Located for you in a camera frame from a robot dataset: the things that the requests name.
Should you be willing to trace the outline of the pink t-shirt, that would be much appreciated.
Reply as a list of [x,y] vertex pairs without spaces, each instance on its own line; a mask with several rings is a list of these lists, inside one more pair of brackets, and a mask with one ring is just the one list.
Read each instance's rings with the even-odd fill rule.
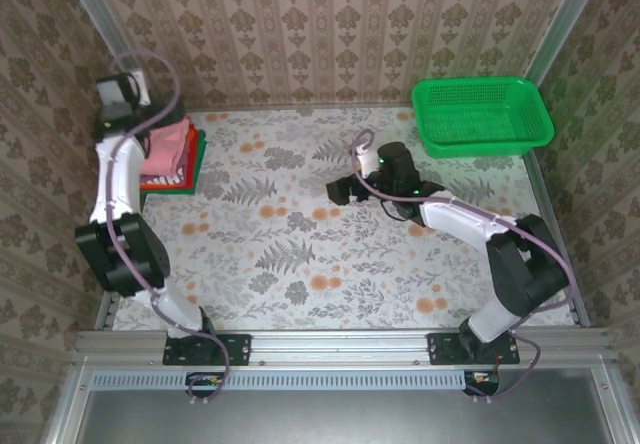
[[174,176],[184,153],[191,121],[185,116],[181,121],[155,128],[150,132],[149,154],[141,174],[147,176]]

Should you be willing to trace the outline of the orange folded t-shirt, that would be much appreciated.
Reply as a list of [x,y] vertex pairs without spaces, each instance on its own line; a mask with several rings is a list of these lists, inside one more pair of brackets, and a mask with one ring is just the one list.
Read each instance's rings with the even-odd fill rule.
[[198,153],[198,146],[199,146],[199,132],[196,130],[196,128],[193,125],[191,125],[186,134],[186,141],[183,149],[183,152],[186,150],[189,151],[189,159],[190,159],[187,180],[183,186],[172,187],[172,188],[155,187],[155,188],[145,188],[145,189],[142,189],[140,187],[140,191],[147,193],[147,192],[159,192],[159,191],[186,191],[187,189],[192,189],[194,184],[194,169],[195,169],[195,160]]

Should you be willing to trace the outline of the green folded t-shirt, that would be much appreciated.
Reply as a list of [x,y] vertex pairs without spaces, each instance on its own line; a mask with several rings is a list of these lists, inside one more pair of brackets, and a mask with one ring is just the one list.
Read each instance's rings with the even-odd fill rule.
[[204,158],[204,153],[206,150],[207,142],[206,142],[206,133],[202,130],[197,130],[199,132],[199,146],[198,153],[195,160],[195,169],[194,169],[194,184],[192,189],[187,189],[186,191],[159,191],[159,192],[141,192],[142,195],[148,194],[169,194],[169,195],[193,195],[195,193],[195,188],[197,184],[197,179],[199,177],[199,172],[201,169],[201,164]]

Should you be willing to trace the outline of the floral table cloth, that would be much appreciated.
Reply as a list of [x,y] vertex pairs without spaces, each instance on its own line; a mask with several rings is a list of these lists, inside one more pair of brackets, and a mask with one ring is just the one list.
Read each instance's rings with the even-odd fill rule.
[[449,234],[333,204],[363,129],[398,141],[425,180],[504,216],[536,213],[521,157],[436,160],[407,108],[196,113],[207,146],[193,195],[151,195],[170,282],[219,330],[455,327],[492,289],[487,260]]

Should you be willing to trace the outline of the green plastic basket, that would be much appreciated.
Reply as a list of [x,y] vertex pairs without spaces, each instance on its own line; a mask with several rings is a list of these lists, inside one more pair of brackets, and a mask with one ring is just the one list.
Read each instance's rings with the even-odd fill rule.
[[539,90],[524,78],[424,80],[411,98],[432,158],[521,156],[546,146],[555,134]]

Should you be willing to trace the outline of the grey metal sheet panel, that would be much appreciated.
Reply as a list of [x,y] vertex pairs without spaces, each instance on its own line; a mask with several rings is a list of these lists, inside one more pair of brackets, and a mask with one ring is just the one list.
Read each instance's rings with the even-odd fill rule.
[[640,444],[617,371],[545,369],[491,400],[457,390],[99,390],[72,373],[45,444]]

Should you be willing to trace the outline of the black electronics box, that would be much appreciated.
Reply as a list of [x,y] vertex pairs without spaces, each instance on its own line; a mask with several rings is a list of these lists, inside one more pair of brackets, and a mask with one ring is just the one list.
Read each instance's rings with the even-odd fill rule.
[[221,389],[225,380],[226,374],[223,371],[187,373],[185,391],[191,398],[211,399]]
[[465,371],[463,392],[471,397],[493,396],[497,393],[500,377],[497,371]]

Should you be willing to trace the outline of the aluminium frame post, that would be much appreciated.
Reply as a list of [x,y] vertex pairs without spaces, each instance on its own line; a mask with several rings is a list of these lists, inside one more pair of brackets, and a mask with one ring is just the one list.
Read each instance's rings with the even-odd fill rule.
[[589,0],[562,0],[529,63],[525,78],[540,87]]
[[166,67],[161,56],[155,52],[145,48],[135,48],[127,42],[124,27],[116,22],[115,12],[107,0],[80,0],[80,3],[87,11],[111,56],[107,70],[96,81],[112,74],[130,74],[133,69],[144,71],[144,66],[149,63],[158,63],[162,68]]

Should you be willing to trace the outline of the aluminium mounting rail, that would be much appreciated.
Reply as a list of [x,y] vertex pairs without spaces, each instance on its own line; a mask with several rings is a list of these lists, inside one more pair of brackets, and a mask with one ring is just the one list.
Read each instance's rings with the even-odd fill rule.
[[[409,369],[427,368],[446,329],[311,330],[249,332],[243,346],[249,369]],[[541,349],[540,368],[591,368],[617,361],[607,333],[597,328],[525,327],[518,333],[524,368]],[[71,365],[106,369],[159,369],[165,347],[162,331],[91,331],[78,335]]]

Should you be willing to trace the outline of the aluminium table side rail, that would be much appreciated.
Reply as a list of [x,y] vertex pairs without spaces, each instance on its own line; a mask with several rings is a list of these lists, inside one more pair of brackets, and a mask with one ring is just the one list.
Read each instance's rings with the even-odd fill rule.
[[120,296],[117,293],[103,293],[94,323],[96,331],[110,331],[113,329],[119,300]]
[[[538,163],[538,159],[533,151],[528,152],[523,156],[523,163],[525,165],[531,188],[536,199],[538,209],[541,217],[547,223],[549,230],[555,239],[556,245],[559,249],[559,253],[568,265],[572,275],[575,275],[569,253],[567,251],[556,214],[553,209],[553,205],[547,191],[547,187],[544,181],[544,177]],[[588,316],[584,300],[580,293],[580,289],[577,284],[577,279],[573,277],[574,282],[564,290],[565,296],[559,300],[565,304],[572,315],[572,319],[576,325],[580,327],[590,327],[591,320]]]

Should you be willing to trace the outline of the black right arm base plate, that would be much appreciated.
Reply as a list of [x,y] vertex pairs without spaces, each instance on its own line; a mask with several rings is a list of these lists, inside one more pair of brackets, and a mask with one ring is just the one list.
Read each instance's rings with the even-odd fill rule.
[[456,332],[427,335],[429,361],[434,366],[519,364],[515,339],[508,334],[491,343],[483,343],[474,335],[469,339]]

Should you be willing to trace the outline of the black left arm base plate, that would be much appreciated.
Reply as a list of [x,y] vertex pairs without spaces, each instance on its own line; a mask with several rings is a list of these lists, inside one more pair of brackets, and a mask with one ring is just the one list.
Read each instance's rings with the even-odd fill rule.
[[[249,334],[218,334],[217,338],[226,348],[232,366],[246,366],[249,363]],[[224,366],[225,358],[220,346],[211,339],[189,335],[166,338],[162,363],[165,366]]]

